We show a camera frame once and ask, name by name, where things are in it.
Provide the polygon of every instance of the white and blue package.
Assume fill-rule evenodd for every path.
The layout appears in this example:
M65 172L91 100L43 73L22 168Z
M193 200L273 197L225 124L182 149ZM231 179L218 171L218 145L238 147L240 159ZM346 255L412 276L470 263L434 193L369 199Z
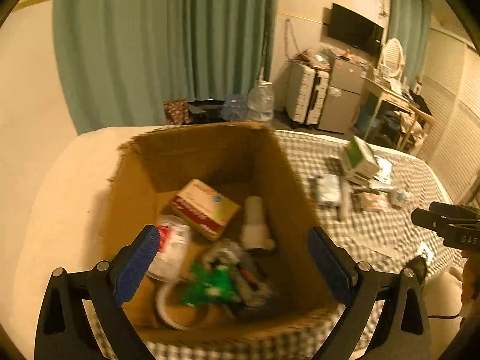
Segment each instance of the white and blue package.
M317 203L321 206L337 207L342 201L340 179L337 175L322 174L316 177Z

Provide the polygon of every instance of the human hand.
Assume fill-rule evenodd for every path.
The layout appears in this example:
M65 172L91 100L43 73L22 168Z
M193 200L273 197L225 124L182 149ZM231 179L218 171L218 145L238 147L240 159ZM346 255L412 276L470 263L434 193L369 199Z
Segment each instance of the human hand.
M476 282L480 281L480 254L463 250L462 257L468 258L463 268L461 296L462 304L467 304L475 295Z

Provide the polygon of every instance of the bed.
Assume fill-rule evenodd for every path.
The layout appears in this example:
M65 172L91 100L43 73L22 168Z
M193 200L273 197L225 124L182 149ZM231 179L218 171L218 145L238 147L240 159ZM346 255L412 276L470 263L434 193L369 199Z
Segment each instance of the bed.
M13 328L9 335L27 359L33 359L38 313L53 269L62 266L68 272L90 270L99 260L98 230L107 204L110 178L118 161L117 147L130 137L155 128L109 127L83 134L65 149L45 176L32 208L13 288ZM339 173L335 158L346 141L292 131L276 131L275 134L307 195L312 194L311 180L317 174ZM317 208L318 219L326 232L356 261L368 261L377 270L399 272L406 261L414 257L421 241L435 253L427 281L452 264L460 265L462 258L457 250L444 247L434 232L410 222L413 208L428 207L433 200L450 202L433 171L408 154L373 148L377 155L393 163L395 185L409 183L414 196L409 211L392 208L373 213L355 209L347 221L341 222L337 220L335 209ZM381 307L381 302L377 302L357 348L368 344ZM311 357L342 311L339 306L326 323L250 346L208 351L146 344L158 359L249 358L252 355L259 358ZM91 321L102 351L111 357L101 328L94 317Z

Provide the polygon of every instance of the metal screw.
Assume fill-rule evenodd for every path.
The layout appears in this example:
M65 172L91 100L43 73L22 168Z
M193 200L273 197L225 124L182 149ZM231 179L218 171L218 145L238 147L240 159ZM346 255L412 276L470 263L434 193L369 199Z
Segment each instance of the metal screw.
M55 268L52 272L56 278L58 278L63 273L63 268Z
M413 271L412 271L410 268L405 268L405 269L403 270L403 274L404 274L405 276L407 276L408 278L412 278L413 275L414 275Z
M99 271L106 271L110 266L110 263L108 261L100 261L98 264L97 264L97 269Z
M368 262L365 262L365 261L360 261L358 263L358 267L360 268L361 271L364 271L364 272L368 272L371 268L370 264L368 264Z

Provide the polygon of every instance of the green curtain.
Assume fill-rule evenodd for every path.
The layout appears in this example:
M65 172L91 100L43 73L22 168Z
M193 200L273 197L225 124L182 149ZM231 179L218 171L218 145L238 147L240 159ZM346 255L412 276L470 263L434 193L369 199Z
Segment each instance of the green curtain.
M247 93L272 57L276 0L54 0L78 133L165 124L163 103Z
M410 86L422 72L430 32L428 0L390 0L387 38L397 38L406 56L404 76Z

